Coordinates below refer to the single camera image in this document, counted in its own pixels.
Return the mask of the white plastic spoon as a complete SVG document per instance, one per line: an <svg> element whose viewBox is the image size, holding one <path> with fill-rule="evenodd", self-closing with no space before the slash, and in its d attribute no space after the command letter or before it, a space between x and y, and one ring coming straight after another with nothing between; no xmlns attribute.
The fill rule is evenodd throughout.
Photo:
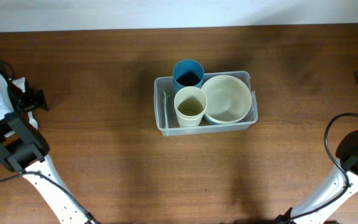
<svg viewBox="0 0 358 224"><path fill-rule="evenodd" d="M169 128L169 122L168 122L168 99L169 99L169 95L163 91L164 94L164 99L163 99L163 103L164 103L164 115L165 115L165 129Z"/></svg>

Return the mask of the cream bowl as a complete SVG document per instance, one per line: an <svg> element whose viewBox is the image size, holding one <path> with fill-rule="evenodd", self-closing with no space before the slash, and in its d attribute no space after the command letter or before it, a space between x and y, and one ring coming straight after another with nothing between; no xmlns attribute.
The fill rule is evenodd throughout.
<svg viewBox="0 0 358 224"><path fill-rule="evenodd" d="M249 87L239 78L233 76L218 75L210 78L201 87L201 90L207 97L207 107L252 106L252 94Z"/></svg>
<svg viewBox="0 0 358 224"><path fill-rule="evenodd" d="M237 119L245 118L251 111L251 107L243 107L238 105L224 106L224 107L207 107L205 114L218 121L235 121Z"/></svg>

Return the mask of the cream cup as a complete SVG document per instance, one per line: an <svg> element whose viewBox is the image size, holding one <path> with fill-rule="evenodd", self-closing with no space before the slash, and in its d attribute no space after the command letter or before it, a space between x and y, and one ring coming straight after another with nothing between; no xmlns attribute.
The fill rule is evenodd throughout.
<svg viewBox="0 0 358 224"><path fill-rule="evenodd" d="M185 119L198 119L204 115L207 107L205 93L197 87L188 86L179 90L174 97L175 111Z"/></svg>
<svg viewBox="0 0 358 224"><path fill-rule="evenodd" d="M199 114L198 116L195 117L182 116L180 114L177 114L178 124L179 127L181 128L199 126L202 118L203 118L202 114Z"/></svg>

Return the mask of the blue cup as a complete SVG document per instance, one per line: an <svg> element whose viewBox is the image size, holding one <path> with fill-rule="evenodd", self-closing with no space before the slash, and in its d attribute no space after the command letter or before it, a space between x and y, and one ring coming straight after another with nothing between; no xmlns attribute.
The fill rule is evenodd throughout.
<svg viewBox="0 0 358 224"><path fill-rule="evenodd" d="M173 80L182 85L193 86L204 81L204 68L196 60L181 60L173 68Z"/></svg>
<svg viewBox="0 0 358 224"><path fill-rule="evenodd" d="M193 85L193 87L196 88L201 88L203 85L203 80L201 80L200 82L196 83L195 85ZM185 88L185 87L189 87L191 86L190 84L187 85L182 85L180 83L178 83L176 80L173 81L173 86L174 86L174 92L178 93L181 89Z"/></svg>

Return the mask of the blue bowl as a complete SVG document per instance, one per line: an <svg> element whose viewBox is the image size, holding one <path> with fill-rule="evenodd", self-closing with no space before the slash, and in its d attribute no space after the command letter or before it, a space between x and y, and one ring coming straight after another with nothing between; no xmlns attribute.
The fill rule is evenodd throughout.
<svg viewBox="0 0 358 224"><path fill-rule="evenodd" d="M235 121L218 121L210 116L208 116L207 114L204 115L204 119L209 123L209 124L232 124L232 123L238 123L238 122L242 122L244 120L244 117L241 119L237 119Z"/></svg>

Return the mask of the white plastic fork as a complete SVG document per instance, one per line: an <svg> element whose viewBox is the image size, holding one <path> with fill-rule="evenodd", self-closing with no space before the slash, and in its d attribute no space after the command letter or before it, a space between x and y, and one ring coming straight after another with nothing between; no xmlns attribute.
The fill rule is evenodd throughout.
<svg viewBox="0 0 358 224"><path fill-rule="evenodd" d="M32 112L28 112L27 113L28 118L29 118L29 123L35 128L38 129L38 122L34 119Z"/></svg>

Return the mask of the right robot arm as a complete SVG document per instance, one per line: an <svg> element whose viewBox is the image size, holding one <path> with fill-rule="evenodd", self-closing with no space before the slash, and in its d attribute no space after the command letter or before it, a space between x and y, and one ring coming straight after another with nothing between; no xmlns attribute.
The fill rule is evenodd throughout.
<svg viewBox="0 0 358 224"><path fill-rule="evenodd" d="M358 192L358 130L345 136L332 155L328 146L331 126L342 117L358 118L357 113L335 116L324 132L324 147L334 167L318 188L301 204L279 215L275 223L325 223L352 195Z"/></svg>

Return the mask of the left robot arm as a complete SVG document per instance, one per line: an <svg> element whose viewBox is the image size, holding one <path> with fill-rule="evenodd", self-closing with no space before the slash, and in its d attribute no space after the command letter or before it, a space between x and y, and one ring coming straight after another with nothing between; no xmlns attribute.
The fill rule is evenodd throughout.
<svg viewBox="0 0 358 224"><path fill-rule="evenodd" d="M36 109L48 110L43 91L31 88L24 77L15 78L12 65L0 60L0 163L13 172L3 181L25 178L60 223L97 223L59 176L32 115Z"/></svg>

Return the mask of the clear plastic container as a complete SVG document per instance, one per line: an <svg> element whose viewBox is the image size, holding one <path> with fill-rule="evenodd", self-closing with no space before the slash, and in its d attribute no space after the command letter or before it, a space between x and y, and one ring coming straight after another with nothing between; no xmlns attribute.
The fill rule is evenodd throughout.
<svg viewBox="0 0 358 224"><path fill-rule="evenodd" d="M204 115L203 115L203 118L199 126L187 127L187 128L179 127L178 120L177 120L177 112L175 111L175 107L174 107L174 97L176 93L174 92L173 77L160 77L157 78L154 82L154 110L155 110L155 119L156 119L157 127L164 136L237 131L237 130L247 129L249 126L256 123L256 121L258 120L257 102L256 102L255 92L251 90L250 75L245 71L205 73L203 85L210 78L213 78L218 75L229 75L239 78L249 87L252 94L252 106L251 106L251 111L244 118L244 120L242 122L232 123L232 124L209 124L204 119ZM165 129L163 91L165 91L169 95L169 99L168 99L169 128L168 129Z"/></svg>

